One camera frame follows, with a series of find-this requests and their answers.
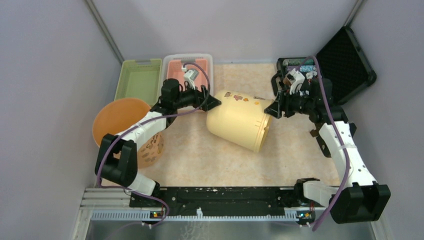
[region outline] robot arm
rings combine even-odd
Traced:
[[[336,223],[378,220],[390,198],[390,190],[387,185],[378,184],[365,166],[352,138],[356,130],[355,125],[348,121],[340,106],[333,105],[330,94],[332,83],[324,78],[322,82],[331,115],[344,142],[341,146],[325,109],[318,80],[301,79],[303,83],[299,87],[299,74],[301,73],[296,72],[295,75],[292,75],[292,72],[288,73],[289,76],[283,80],[284,88],[278,91],[275,101],[264,110],[265,113],[278,119],[282,117],[283,112],[287,118],[295,113],[309,115],[309,119],[317,128],[311,131],[311,134],[316,137],[323,154],[332,157],[340,180],[343,179],[346,170],[344,149],[347,150],[350,160],[348,178],[330,210]],[[324,207],[329,206],[337,190],[315,178],[299,179],[295,189],[300,199],[313,200]]]
[[[197,108],[206,100],[205,104],[200,108],[206,112],[221,104],[221,101],[216,98],[212,96],[207,97],[208,90],[205,86],[201,86],[201,91],[194,86],[194,79],[198,74],[199,72],[194,68],[186,72],[184,75],[185,90],[182,90],[182,86],[176,79],[166,79],[163,82],[161,96],[158,102],[143,119],[128,129],[133,129],[135,126],[137,126],[137,128],[124,135],[116,145],[113,146],[103,165],[100,173],[101,178],[148,196],[151,196],[155,190],[159,189],[159,183],[137,171],[137,151],[153,137],[153,135],[165,130],[174,122],[177,117],[178,109],[187,106]],[[168,117],[151,120],[143,124],[147,120],[160,116]],[[112,142],[118,136],[127,132],[128,129],[116,135],[106,134],[103,137],[94,170],[96,175],[98,174],[100,163]],[[119,159],[114,157],[114,154],[118,153],[120,153]]]

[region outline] yellow container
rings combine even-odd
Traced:
[[[267,137],[271,116],[264,109],[273,101],[236,91],[221,90],[215,98],[222,104],[207,112],[209,132],[259,152]]]

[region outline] green plastic tray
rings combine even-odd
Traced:
[[[158,101],[162,59],[126,60],[122,63],[115,100],[138,98],[150,106]]]

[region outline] white wall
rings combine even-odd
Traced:
[[[354,0],[94,0],[125,59],[209,53],[217,63],[318,52]]]
[[[70,238],[119,72],[82,0],[1,1],[1,239]]]
[[[391,198],[395,239],[422,239],[424,1],[368,1],[352,28],[377,73],[346,107],[360,153]]]

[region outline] black foam lining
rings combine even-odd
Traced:
[[[347,27],[340,29],[316,58],[322,76],[332,82],[332,96],[338,104],[344,104],[377,78],[353,31]]]

